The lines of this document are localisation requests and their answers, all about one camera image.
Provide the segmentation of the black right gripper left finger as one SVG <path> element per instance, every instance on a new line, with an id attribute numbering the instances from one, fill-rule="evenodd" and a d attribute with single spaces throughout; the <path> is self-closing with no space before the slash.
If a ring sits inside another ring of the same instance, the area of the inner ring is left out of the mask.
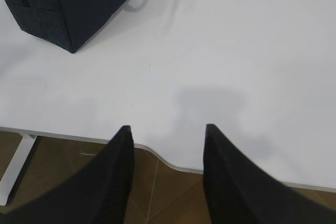
<path id="1" fill-rule="evenodd" d="M 1 223 L 123 223 L 134 174 L 130 126 L 121 127 L 85 167 Z"/>

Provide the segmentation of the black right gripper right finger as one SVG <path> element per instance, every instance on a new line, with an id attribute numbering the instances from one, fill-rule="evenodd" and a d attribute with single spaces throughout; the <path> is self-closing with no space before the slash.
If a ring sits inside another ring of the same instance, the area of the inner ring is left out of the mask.
<path id="1" fill-rule="evenodd" d="M 335 211 L 272 178 L 214 124 L 205 131 L 203 188 L 212 223 L 335 223 Z"/>

